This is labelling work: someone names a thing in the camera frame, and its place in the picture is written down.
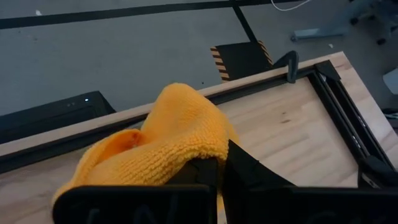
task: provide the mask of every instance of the black corner piece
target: black corner piece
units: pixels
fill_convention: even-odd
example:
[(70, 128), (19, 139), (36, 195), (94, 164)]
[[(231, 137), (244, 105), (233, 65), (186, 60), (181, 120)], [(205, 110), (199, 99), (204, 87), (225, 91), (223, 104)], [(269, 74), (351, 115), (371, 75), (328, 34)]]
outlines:
[(282, 68), (288, 66), (289, 71), (287, 72), (287, 82), (295, 83), (297, 79), (297, 70), (299, 69), (299, 54), (292, 50), (287, 52), (283, 57), (281, 57), (273, 66), (275, 68)]
[(321, 73), (322, 75), (331, 78), (334, 81), (340, 80), (340, 76), (338, 75), (335, 67), (333, 64), (327, 60), (324, 62), (320, 62), (314, 65), (317, 72)]

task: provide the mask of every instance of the wooden surface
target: wooden surface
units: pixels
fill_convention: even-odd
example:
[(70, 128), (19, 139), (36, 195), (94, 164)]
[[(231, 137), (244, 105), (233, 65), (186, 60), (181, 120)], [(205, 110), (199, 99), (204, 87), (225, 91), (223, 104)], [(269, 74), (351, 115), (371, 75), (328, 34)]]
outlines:
[[(398, 138), (344, 54), (318, 58), (301, 63), (301, 66), (328, 59), (339, 72), (348, 93), (391, 162), (398, 167)], [(284, 72), (285, 68), (273, 70), (201, 92), (209, 95)], [(356, 186), (356, 164), (306, 78), (298, 80), (296, 84), (277, 86), (219, 107), (237, 130), (242, 148), (294, 184)], [(99, 124), (87, 121), (84, 126), (74, 125), (68, 134), (78, 131), (79, 127), (86, 130), (106, 122), (126, 119), (150, 108), (151, 105), (145, 105), (116, 113)], [(59, 130), (45, 133), (42, 137), (54, 138), (56, 134), (60, 134)], [(21, 142), (38, 143), (27, 140)], [(83, 153), (84, 149), (0, 175), (1, 223), (51, 223), (51, 196), (72, 176)], [(220, 215), (219, 223), (223, 222), (224, 217)]]

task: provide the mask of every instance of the white cable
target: white cable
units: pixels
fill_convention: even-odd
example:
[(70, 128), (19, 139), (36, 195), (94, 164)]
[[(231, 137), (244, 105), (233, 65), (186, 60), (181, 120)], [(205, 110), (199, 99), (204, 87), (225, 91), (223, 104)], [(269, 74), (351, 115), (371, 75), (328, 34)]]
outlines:
[(300, 6), (303, 6), (304, 4), (306, 4), (306, 3), (310, 2), (310, 1), (312, 1), (312, 0), (306, 0), (305, 2), (301, 2), (300, 4), (298, 4), (298, 5), (294, 6), (294, 7), (288, 8), (288, 9), (281, 9), (281, 8), (279, 8), (278, 6), (275, 5), (274, 0), (271, 0), (271, 3), (272, 3), (272, 5), (273, 5), (276, 9), (278, 9), (279, 11), (287, 12), (287, 11), (296, 9), (296, 8), (298, 8), (298, 7), (300, 7)]

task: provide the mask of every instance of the microfiber cloth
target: microfiber cloth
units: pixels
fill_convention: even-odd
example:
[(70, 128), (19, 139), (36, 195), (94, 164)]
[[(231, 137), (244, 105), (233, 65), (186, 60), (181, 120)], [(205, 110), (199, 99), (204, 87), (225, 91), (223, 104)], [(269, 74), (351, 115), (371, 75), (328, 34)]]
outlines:
[(165, 87), (141, 130), (127, 129), (97, 142), (72, 179), (55, 193), (82, 185), (162, 185), (193, 158), (224, 164), (228, 140), (238, 143), (227, 117), (185, 84)]

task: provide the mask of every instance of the wood grain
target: wood grain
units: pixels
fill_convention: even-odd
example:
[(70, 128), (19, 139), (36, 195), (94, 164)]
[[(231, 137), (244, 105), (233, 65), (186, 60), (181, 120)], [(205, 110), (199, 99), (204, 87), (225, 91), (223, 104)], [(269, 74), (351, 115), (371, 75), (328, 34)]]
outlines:
[[(398, 167), (398, 138), (344, 54), (318, 58), (301, 66), (326, 59), (332, 61), (375, 137)], [(284, 72), (285, 68), (273, 70), (213, 86), (201, 93), (209, 95)], [(100, 119), (98, 124), (85, 122), (73, 129), (70, 126), (67, 133), (55, 133), (64, 136), (62, 133), (126, 119), (150, 108), (151, 105), (133, 108)], [(306, 78), (224, 103), (219, 108), (237, 130), (242, 148), (294, 184), (356, 187), (355, 161)], [(46, 136), (54, 137), (50, 133), (42, 137)], [(72, 176), (83, 153), (84, 149), (0, 175), (1, 223), (51, 223), (50, 199)], [(221, 212), (219, 223), (224, 221)]]

